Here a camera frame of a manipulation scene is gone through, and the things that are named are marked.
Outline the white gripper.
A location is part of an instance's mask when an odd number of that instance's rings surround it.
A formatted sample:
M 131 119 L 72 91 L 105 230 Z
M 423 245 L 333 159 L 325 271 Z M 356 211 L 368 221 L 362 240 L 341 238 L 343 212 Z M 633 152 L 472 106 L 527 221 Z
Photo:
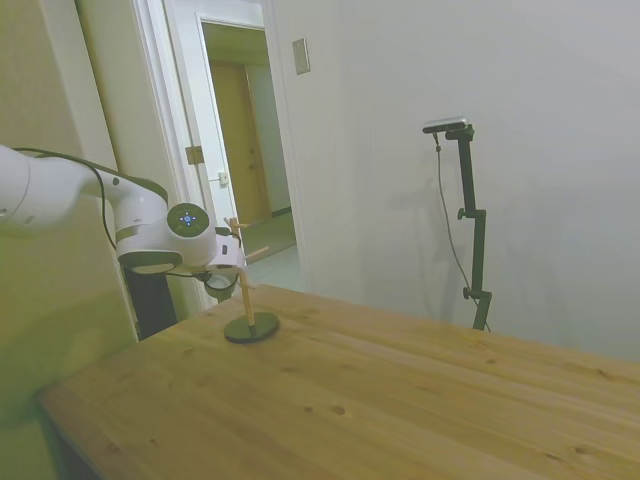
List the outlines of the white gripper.
M 235 257 L 220 254 L 203 267 L 204 273 L 215 275 L 238 275 L 246 270 L 247 263 L 243 254 Z

